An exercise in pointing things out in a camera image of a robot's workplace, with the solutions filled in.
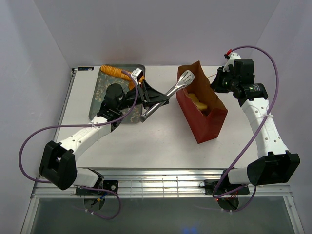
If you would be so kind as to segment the metal serving tongs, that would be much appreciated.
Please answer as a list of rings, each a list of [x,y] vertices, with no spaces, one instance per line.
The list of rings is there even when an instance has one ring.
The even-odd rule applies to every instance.
[[[195,76],[193,72],[190,70],[186,70],[177,80],[177,83],[166,92],[166,96],[168,98],[171,98],[177,91],[186,88],[188,85],[190,85],[193,80],[195,79]],[[140,117],[139,120],[141,122],[144,122],[148,117],[150,117],[156,110],[158,110],[161,106],[165,104],[165,101],[162,101],[161,103],[157,103],[153,105],[151,108],[149,108],[147,111],[145,111]]]

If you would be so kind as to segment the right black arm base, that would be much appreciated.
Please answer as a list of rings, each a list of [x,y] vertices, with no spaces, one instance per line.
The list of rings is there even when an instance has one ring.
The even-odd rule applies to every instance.
[[[218,179],[206,179],[200,182],[198,187],[205,190],[205,195],[212,195],[213,190],[216,187],[218,181],[219,181]],[[230,184],[228,176],[226,176],[225,179],[220,184],[220,186],[218,187],[215,194],[221,195],[231,190],[234,190],[239,186],[240,186],[239,184]],[[229,195],[249,195],[249,194],[250,194],[249,187],[245,186],[244,188],[234,191]]]

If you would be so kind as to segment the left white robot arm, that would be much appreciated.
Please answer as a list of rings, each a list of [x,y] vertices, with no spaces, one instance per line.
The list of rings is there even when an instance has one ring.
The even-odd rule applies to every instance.
[[[120,125],[121,117],[125,116],[122,110],[141,104],[144,107],[152,107],[168,102],[167,95],[155,90],[146,81],[143,81],[137,90],[132,89],[127,93],[120,84],[109,85],[99,112],[87,127],[58,143],[50,141],[46,144],[39,174],[61,190],[71,186],[85,186],[91,194],[100,194],[103,190],[103,177],[95,170],[78,168],[78,158]]]

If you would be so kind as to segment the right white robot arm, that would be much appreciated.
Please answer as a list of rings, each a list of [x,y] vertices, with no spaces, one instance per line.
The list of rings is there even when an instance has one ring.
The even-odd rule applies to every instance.
[[[281,139],[269,110],[268,94],[263,84],[254,81],[254,62],[230,58],[218,68],[211,88],[218,93],[232,92],[246,115],[256,142],[258,159],[245,168],[230,166],[216,184],[227,194],[242,185],[286,183],[297,169],[300,158],[291,153]]]

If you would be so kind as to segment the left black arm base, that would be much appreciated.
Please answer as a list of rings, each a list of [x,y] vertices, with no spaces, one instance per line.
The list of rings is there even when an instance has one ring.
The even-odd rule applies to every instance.
[[[118,193],[118,180],[105,180],[99,172],[91,169],[78,169],[78,175],[73,186],[76,187],[77,196],[113,195],[103,189]]]

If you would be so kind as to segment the red paper bag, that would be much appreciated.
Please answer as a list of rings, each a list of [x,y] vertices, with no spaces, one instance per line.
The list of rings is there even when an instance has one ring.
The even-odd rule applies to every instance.
[[[197,143],[200,144],[218,137],[228,110],[210,87],[211,84],[204,74],[199,61],[191,65],[179,66],[177,76],[179,77],[186,70],[193,72],[195,79],[186,88],[176,93],[176,99]],[[209,112],[207,116],[204,116],[196,108],[192,100],[187,96],[188,93],[195,94],[202,103],[208,106]]]

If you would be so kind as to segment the round striped bun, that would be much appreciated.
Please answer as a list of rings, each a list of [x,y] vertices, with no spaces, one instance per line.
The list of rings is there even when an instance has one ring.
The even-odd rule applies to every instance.
[[[192,100],[193,104],[204,116],[208,115],[209,110],[208,106],[205,103],[202,103],[193,93],[188,93],[187,96]]]

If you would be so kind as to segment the long orange baguette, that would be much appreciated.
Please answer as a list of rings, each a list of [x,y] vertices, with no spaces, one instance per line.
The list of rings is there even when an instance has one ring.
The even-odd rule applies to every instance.
[[[115,78],[120,78],[123,80],[128,81],[128,88],[131,90],[135,87],[134,83],[132,82],[132,80],[129,78],[129,76],[127,74],[131,74],[131,72],[113,67],[113,66],[109,66],[109,65],[102,65],[100,67],[100,71],[109,75],[109,76],[113,76]]]

